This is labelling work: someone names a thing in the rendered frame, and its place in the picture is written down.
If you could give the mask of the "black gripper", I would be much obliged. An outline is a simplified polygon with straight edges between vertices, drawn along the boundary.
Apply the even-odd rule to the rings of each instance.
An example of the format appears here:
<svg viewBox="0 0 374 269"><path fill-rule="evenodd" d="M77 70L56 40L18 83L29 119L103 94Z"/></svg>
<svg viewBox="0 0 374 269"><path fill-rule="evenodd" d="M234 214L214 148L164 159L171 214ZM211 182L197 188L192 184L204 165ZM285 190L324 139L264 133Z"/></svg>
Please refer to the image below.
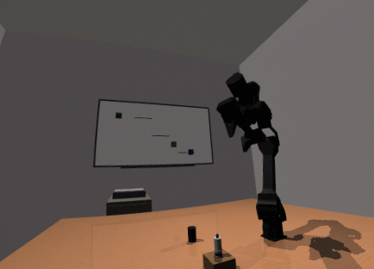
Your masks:
<svg viewBox="0 0 374 269"><path fill-rule="evenodd" d="M265 133L260 129L252 129L253 123L251 114L247 111L242 112L243 107L250 102L238 102L234 97L219 102L217 110L221 114L226 125L228 135L233 137L236 125L241 128L245 134L241 138L243 152L246 153L251 145L265 142Z"/></svg>

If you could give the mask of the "white marker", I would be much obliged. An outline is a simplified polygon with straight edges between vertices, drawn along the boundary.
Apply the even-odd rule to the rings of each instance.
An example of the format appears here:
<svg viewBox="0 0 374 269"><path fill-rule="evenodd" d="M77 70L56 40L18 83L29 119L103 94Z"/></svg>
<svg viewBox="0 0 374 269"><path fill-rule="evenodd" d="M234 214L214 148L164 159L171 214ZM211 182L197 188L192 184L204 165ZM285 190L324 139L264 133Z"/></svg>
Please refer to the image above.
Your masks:
<svg viewBox="0 0 374 269"><path fill-rule="evenodd" d="M214 237L214 244L215 244L215 257L220 258L222 257L222 248L221 248L221 237L216 234Z"/></svg>

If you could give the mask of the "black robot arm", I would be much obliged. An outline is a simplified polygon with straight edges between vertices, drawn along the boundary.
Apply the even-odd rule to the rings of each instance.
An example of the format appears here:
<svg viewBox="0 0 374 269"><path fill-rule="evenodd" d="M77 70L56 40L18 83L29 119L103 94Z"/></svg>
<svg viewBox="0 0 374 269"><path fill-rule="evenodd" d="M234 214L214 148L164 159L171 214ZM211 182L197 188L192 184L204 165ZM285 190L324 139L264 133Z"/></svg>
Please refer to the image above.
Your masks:
<svg viewBox="0 0 374 269"><path fill-rule="evenodd" d="M264 101L259 100L259 86L255 82L246 82L241 73L234 73L226 85L238 102L246 104L242 112L249 112L253 123L257 121L258 128L270 128L275 136L265 137L265 142L259 143L259 150L263 154L263 190L257 196L256 210L258 219L262 219L262 237L270 241L281 241L288 238L283 232L283 221L287 221L285 210L276 194L275 156L280 142L277 132L271 125L272 113Z"/></svg>

